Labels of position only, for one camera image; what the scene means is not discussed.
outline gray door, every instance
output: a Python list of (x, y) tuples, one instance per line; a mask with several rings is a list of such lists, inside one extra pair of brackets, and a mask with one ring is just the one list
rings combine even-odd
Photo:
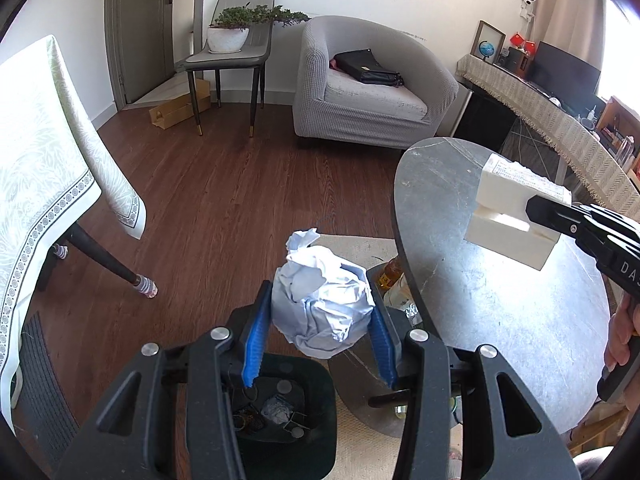
[(126, 104), (171, 78), (173, 0), (112, 0), (114, 49)]

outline white foam block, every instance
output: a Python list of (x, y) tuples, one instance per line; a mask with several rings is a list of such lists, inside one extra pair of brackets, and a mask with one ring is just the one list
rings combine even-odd
[(529, 221), (526, 206), (535, 195), (571, 205), (569, 190), (494, 153), (482, 168), (465, 240), (542, 269), (560, 233)]

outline cardboard box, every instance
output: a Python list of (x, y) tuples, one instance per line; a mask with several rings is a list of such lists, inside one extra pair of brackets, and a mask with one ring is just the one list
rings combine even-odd
[[(196, 95), (198, 110), (203, 112), (211, 107), (210, 83), (206, 79), (196, 79)], [(163, 130), (178, 124), (189, 117), (193, 117), (191, 95), (181, 95), (171, 101), (149, 110), (151, 122)]]

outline gray armchair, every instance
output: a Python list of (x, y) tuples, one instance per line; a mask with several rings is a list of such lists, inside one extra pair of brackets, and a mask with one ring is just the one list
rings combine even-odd
[[(329, 69), (335, 54), (370, 48), (404, 88), (365, 85)], [(442, 63), (414, 38), (366, 20), (319, 16), (306, 24), (293, 103), (300, 137), (408, 148), (433, 137), (458, 93)]]

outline white tablecloth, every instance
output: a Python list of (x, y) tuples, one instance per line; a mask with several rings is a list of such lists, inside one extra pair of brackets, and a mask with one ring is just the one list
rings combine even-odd
[(145, 205), (87, 116), (53, 36), (0, 66), (0, 407), (11, 422), (18, 339), (50, 246), (100, 196), (140, 238)]
[(467, 54), (456, 75), (508, 106), (574, 170), (601, 206), (640, 221), (640, 194), (609, 152), (578, 121), (533, 88)]

